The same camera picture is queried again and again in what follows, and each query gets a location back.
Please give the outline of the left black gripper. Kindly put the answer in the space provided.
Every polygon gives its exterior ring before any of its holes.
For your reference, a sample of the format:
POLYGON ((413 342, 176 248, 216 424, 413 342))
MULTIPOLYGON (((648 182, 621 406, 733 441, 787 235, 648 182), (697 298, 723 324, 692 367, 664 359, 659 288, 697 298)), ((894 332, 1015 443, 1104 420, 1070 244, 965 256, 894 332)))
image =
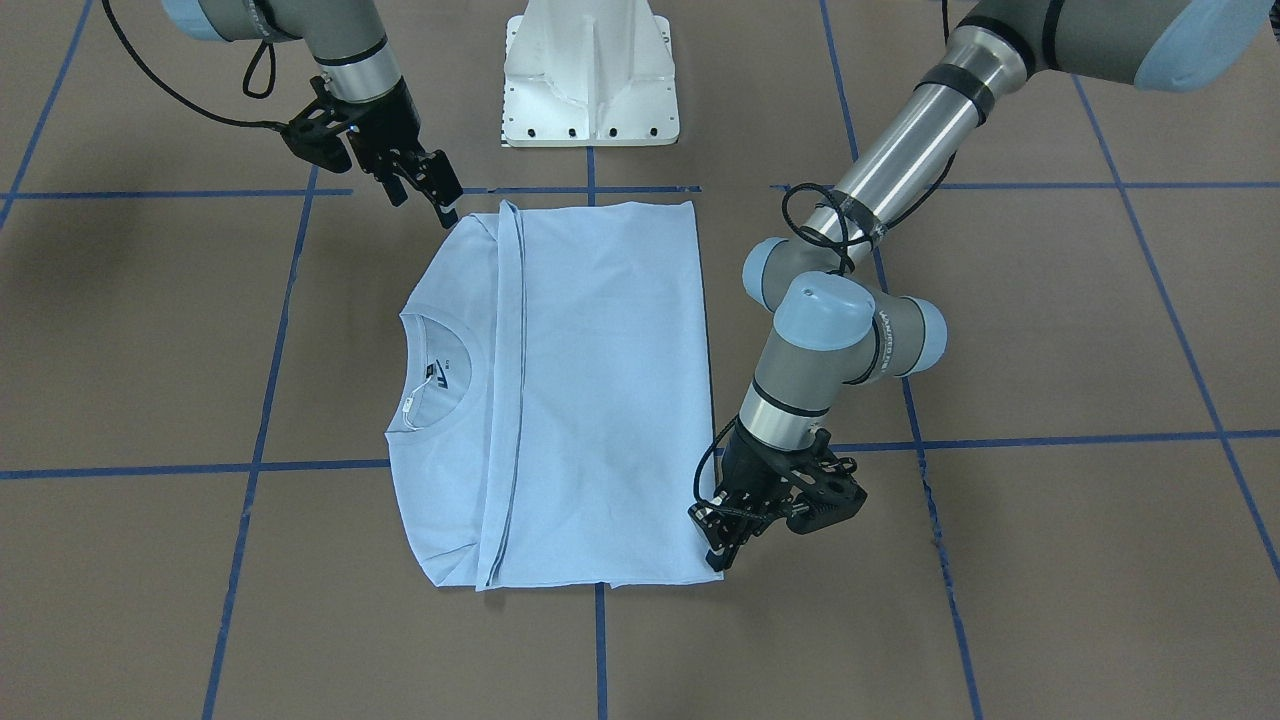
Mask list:
POLYGON ((829 447, 819 428, 809 446, 783 451, 750 436, 737 418, 726 424, 701 456, 694 477, 690 519, 708 541, 705 561, 728 571, 740 550, 774 521, 809 534, 854 518, 868 493, 854 474, 852 457, 829 447))

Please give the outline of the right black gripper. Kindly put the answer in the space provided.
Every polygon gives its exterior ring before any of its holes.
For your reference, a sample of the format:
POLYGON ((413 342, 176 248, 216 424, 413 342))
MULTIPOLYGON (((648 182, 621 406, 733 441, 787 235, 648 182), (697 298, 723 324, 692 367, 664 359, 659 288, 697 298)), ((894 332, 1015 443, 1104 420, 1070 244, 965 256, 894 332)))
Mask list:
POLYGON ((436 206, 444 229, 460 222, 456 205, 462 186, 445 152, 420 143, 420 118, 403 79, 365 102, 338 99, 320 78, 311 86, 316 99, 282 131, 297 158, 337 174, 357 163, 383 187, 390 205, 404 204, 410 186, 436 206))

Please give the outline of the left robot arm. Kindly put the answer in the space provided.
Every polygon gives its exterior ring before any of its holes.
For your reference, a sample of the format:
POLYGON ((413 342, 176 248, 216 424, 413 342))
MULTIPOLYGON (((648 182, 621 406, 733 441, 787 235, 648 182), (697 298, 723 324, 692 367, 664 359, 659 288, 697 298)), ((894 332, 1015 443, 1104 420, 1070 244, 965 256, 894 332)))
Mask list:
POLYGON ((954 575, 1002 562, 1230 562, 1277 575, 1277 44, 1257 31, 1208 88, 1032 81, 872 272, 937 304, 940 364, 844 392, 840 448, 870 491, 855 520, 777 527, 732 577, 850 571, 886 506, 882 456, 916 464, 925 539, 954 575))

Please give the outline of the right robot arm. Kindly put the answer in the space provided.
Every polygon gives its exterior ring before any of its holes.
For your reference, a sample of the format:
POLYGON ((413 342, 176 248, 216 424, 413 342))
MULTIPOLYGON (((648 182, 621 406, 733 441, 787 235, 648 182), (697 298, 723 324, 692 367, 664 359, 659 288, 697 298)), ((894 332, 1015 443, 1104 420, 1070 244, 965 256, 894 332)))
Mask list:
POLYGON ((358 167, 394 206, 421 193, 449 229, 462 188, 448 156, 420 142, 421 122, 372 1, 165 1, 172 22, 205 41, 301 41, 317 65, 315 99, 282 124, 300 159, 330 173, 358 167))

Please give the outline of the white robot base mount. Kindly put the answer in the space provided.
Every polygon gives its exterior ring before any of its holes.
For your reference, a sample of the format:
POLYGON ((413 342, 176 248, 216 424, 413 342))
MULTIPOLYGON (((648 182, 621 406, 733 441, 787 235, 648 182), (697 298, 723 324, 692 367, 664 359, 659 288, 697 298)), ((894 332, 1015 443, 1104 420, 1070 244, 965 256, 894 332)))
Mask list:
POLYGON ((681 135, 669 20, 648 1, 530 1, 511 17, 500 142, 650 147, 681 135))

